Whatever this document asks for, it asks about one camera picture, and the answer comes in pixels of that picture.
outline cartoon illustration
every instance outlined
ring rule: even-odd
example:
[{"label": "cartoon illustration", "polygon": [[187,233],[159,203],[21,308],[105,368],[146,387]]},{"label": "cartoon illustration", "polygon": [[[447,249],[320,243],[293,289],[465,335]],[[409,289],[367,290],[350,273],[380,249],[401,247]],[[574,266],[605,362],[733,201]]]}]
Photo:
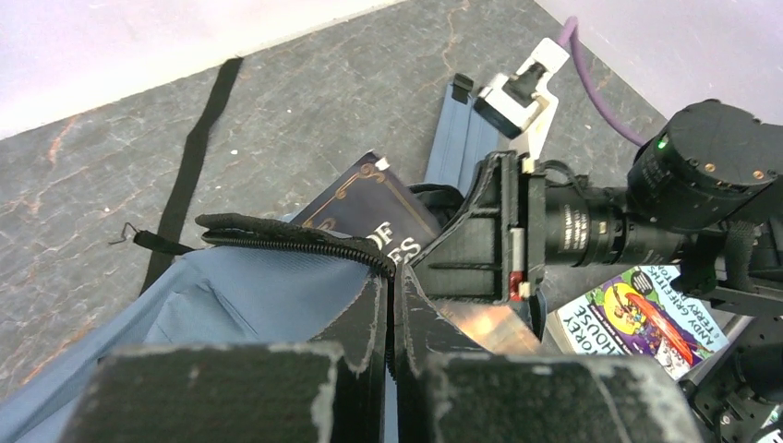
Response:
[{"label": "cartoon illustration", "polygon": [[591,293],[593,303],[603,305],[607,321],[618,332],[643,341],[635,343],[635,348],[642,346],[648,350],[644,353],[657,355],[662,341],[666,341],[689,367],[703,360],[692,350],[700,345],[693,337],[689,337],[690,340],[682,337],[657,303],[655,292],[651,292],[648,299],[621,278],[608,281],[600,292],[600,296],[596,291]]},{"label": "cartoon illustration", "polygon": [[670,287],[678,275],[675,267],[634,267],[561,308],[572,348],[647,355],[675,379],[709,358],[728,340],[700,301]]}]

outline white wall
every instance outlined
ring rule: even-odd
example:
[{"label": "white wall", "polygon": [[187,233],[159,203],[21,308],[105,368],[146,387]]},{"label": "white wall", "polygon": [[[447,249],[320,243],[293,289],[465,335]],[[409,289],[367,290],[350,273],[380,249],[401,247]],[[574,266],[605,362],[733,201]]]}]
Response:
[{"label": "white wall", "polygon": [[663,115],[714,97],[783,125],[783,1],[537,2]]},{"label": "white wall", "polygon": [[[0,139],[397,1],[2,0]],[[537,1],[666,116],[717,97],[783,124],[783,1]]]},{"label": "white wall", "polygon": [[2,0],[0,139],[399,0]]}]

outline gray concrete floor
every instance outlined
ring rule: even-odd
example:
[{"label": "gray concrete floor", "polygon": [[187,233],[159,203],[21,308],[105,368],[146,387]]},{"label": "gray concrete floor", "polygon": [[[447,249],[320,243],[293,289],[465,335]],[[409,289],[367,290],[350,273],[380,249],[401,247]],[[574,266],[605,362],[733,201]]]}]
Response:
[{"label": "gray concrete floor", "polygon": [[[411,0],[251,55],[212,133],[189,218],[296,210],[367,150],[419,181],[453,74],[486,81],[512,71],[558,30],[533,0]],[[620,118],[655,134],[664,119],[590,63]],[[0,398],[138,295],[149,252],[106,242],[125,222],[154,231],[215,74],[0,141]],[[570,65],[551,88],[561,102],[545,156],[598,186],[623,185],[633,147],[602,122]],[[201,245],[195,223],[183,242]],[[550,268],[551,308],[619,270]]]}]

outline purple cable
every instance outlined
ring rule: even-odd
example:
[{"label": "purple cable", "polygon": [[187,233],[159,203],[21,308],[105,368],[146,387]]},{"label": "purple cable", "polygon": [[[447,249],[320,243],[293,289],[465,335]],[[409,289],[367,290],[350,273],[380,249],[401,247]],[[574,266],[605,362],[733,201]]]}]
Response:
[{"label": "purple cable", "polygon": [[565,20],[565,23],[563,23],[563,29],[555,42],[557,42],[560,47],[565,48],[565,45],[568,44],[571,36],[576,31],[577,25],[579,25],[579,20],[576,19],[576,17],[568,17]]},{"label": "purple cable", "polygon": [[557,39],[557,43],[563,48],[566,42],[571,41],[571,57],[573,64],[576,67],[576,73],[579,75],[579,79],[582,80],[582,86],[587,92],[587,97],[590,98],[590,102],[596,107],[596,110],[604,120],[607,121],[609,126],[612,127],[618,134],[625,137],[628,141],[636,146],[642,146],[646,141],[639,135],[633,132],[632,129],[624,125],[616,116],[612,114],[609,109],[609,105],[604,102],[604,98],[598,93],[596,84],[593,83],[593,79],[590,78],[590,72],[587,68],[587,63],[584,60],[584,51],[582,50],[582,44],[579,43],[579,27],[576,17],[569,17],[563,24],[562,32]]}]

